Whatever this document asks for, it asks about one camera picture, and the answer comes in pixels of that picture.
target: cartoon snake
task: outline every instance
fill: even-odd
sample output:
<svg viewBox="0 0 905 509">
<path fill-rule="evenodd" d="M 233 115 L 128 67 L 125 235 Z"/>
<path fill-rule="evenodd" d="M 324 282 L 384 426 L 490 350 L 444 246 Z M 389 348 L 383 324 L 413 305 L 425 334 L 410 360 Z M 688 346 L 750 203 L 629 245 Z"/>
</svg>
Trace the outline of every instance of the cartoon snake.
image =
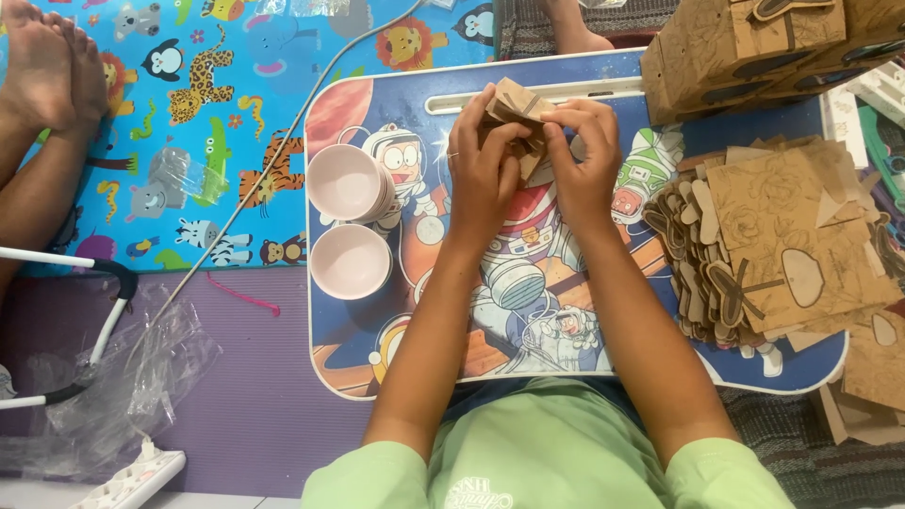
<svg viewBox="0 0 905 509">
<path fill-rule="evenodd" d="M 117 191 L 119 191 L 119 182 L 116 180 L 102 180 L 98 184 L 98 193 L 107 193 L 107 205 L 110 206 L 110 211 L 107 214 L 108 225 L 110 224 L 110 218 L 116 214 L 116 202 L 113 201 L 113 197 L 116 196 Z"/>
<path fill-rule="evenodd" d="M 261 118 L 261 106 L 264 104 L 264 99 L 261 99 L 260 95 L 253 95 L 249 97 L 247 95 L 243 95 L 239 98 L 239 108 L 243 110 L 248 110 L 252 105 L 252 118 L 258 122 L 258 130 L 254 132 L 254 138 L 258 141 L 261 141 L 261 131 L 264 130 L 264 119 Z"/>
<path fill-rule="evenodd" d="M 133 128 L 129 132 L 129 137 L 133 140 L 144 139 L 151 135 L 151 117 L 154 116 L 154 113 L 157 113 L 157 108 L 154 107 L 153 99 L 148 99 L 148 106 L 151 107 L 151 111 L 147 115 L 145 115 L 145 119 L 141 121 L 145 129 L 141 130 L 139 128 Z"/>
</svg>

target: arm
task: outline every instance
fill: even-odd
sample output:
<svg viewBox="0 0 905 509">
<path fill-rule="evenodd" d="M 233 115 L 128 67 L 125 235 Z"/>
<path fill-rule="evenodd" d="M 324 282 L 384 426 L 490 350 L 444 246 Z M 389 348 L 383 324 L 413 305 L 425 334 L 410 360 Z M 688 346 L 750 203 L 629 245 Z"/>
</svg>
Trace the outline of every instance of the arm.
<svg viewBox="0 0 905 509">
<path fill-rule="evenodd" d="M 494 129 L 478 149 L 477 129 L 493 97 L 488 85 L 472 98 L 450 133 L 454 189 L 450 231 L 431 281 L 414 310 L 367 423 L 361 445 L 392 441 L 430 460 L 440 419 L 453 394 L 467 346 L 469 302 L 481 257 L 500 231 L 519 181 L 519 162 L 506 148 L 530 130 Z"/>
<path fill-rule="evenodd" d="M 585 255 L 607 351 L 663 468 L 695 440 L 738 441 L 697 353 L 663 309 L 613 223 L 609 205 L 622 162 L 613 110 L 593 101 L 570 101 L 544 120 L 560 210 Z M 574 163 L 559 124 L 585 141 L 583 163 Z"/>
</svg>

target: cartoon bird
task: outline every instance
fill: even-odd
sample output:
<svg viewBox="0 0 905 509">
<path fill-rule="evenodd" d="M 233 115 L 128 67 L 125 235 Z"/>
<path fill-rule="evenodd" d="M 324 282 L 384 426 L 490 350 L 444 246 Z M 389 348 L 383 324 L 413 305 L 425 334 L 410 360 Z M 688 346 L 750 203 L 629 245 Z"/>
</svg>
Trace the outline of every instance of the cartoon bird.
<svg viewBox="0 0 905 509">
<path fill-rule="evenodd" d="M 493 4 L 473 8 L 452 29 L 466 41 L 493 46 Z"/>
<path fill-rule="evenodd" d="M 148 249 L 153 245 L 160 244 L 160 237 L 152 236 L 151 238 L 146 238 L 141 242 L 133 242 L 126 246 L 126 255 L 129 258 L 135 260 L 136 258 L 140 258 L 148 252 Z"/>
</svg>

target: cartoon zebra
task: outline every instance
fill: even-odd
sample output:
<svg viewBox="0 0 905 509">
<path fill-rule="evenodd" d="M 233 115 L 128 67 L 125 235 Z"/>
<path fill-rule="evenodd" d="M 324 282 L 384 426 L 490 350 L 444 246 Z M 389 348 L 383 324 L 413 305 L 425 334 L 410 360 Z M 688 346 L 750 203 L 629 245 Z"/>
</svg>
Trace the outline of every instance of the cartoon zebra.
<svg viewBox="0 0 905 509">
<path fill-rule="evenodd" d="M 195 247 L 207 249 L 211 246 L 217 235 L 220 234 L 220 228 L 214 223 L 199 219 L 189 223 L 184 218 L 179 218 L 181 225 L 176 229 L 179 237 L 176 238 L 177 244 L 187 243 Z M 211 252 L 211 260 L 218 267 L 226 267 L 229 265 L 247 264 L 252 260 L 251 251 L 236 251 L 236 246 L 247 247 L 252 244 L 252 236 L 250 234 L 242 235 L 224 235 L 217 243 L 214 251 Z"/>
</svg>

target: lap desk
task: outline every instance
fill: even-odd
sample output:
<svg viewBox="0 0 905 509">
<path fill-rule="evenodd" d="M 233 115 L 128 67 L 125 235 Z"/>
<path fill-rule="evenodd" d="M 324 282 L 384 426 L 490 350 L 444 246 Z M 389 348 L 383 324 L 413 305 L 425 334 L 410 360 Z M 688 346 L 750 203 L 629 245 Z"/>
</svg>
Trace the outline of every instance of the lap desk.
<svg viewBox="0 0 905 509">
<path fill-rule="evenodd" d="M 368 225 L 393 253 L 386 285 L 365 299 L 344 302 L 310 281 L 311 361 L 328 388 L 348 399 L 372 399 L 379 391 L 449 225 L 448 133 L 468 94 L 503 77 L 541 87 L 535 91 L 548 98 L 590 95 L 614 108 L 625 162 L 615 191 L 621 205 L 613 216 L 663 306 L 677 314 L 672 270 L 655 233 L 641 220 L 642 205 L 675 177 L 683 158 L 747 146 L 756 138 L 821 134 L 822 117 L 814 100 L 652 129 L 640 91 L 641 54 L 627 50 L 350 78 L 320 94 L 304 124 L 308 160 L 334 143 L 361 147 L 378 161 L 394 149 L 414 147 L 418 154 L 417 160 L 391 165 L 398 167 L 391 170 L 395 203 Z M 573 143 L 573 155 L 580 155 L 574 148 Z M 312 243 L 337 224 L 308 203 Z M 542 165 L 517 191 L 505 226 L 484 257 L 461 379 L 615 376 L 584 271 L 584 259 L 557 209 L 551 168 Z M 841 368 L 848 347 L 845 332 L 801 352 L 794 352 L 786 338 L 726 350 L 690 341 L 717 384 L 777 394 L 825 383 Z"/>
</svg>

